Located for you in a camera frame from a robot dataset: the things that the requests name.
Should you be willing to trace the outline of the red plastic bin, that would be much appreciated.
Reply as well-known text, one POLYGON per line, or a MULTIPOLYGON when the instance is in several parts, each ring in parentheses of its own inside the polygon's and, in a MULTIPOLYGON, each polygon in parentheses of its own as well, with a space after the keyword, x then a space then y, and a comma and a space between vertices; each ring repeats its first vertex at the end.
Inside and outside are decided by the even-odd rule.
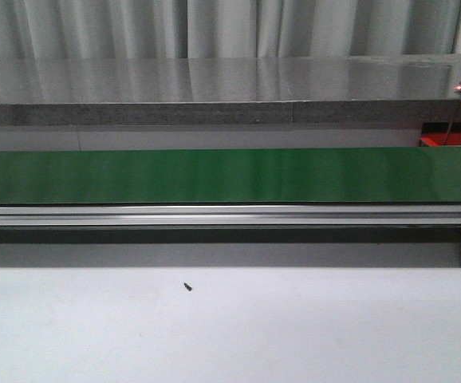
POLYGON ((461 123, 424 123, 419 146, 461 146, 461 123))

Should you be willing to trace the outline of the green conveyor belt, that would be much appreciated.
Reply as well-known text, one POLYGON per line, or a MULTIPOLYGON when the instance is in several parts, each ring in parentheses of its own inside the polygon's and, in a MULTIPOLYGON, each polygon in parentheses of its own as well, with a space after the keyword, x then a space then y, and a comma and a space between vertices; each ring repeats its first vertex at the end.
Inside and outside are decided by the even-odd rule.
POLYGON ((461 147, 0 152, 0 205, 461 203, 461 147))

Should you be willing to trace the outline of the grey stone counter slab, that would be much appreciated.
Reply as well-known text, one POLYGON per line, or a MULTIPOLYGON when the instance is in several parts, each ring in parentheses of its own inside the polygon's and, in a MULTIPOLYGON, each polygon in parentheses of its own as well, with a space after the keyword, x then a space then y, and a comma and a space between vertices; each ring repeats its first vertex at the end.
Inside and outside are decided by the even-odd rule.
POLYGON ((461 54, 0 60, 0 126, 461 121, 461 54))

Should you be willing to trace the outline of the aluminium conveyor side rail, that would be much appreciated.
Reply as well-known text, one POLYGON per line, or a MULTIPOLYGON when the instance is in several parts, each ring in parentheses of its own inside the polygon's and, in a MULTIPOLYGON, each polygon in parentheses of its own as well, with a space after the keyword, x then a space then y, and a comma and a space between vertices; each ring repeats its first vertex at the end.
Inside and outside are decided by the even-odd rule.
POLYGON ((0 227, 461 226, 461 204, 0 207, 0 227))

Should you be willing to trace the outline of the grey pleated curtain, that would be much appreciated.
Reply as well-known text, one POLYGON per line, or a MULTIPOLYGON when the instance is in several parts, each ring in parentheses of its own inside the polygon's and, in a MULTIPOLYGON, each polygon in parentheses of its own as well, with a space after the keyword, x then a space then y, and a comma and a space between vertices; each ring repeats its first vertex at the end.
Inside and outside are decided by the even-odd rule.
POLYGON ((452 53, 461 1, 0 1, 0 59, 452 53))

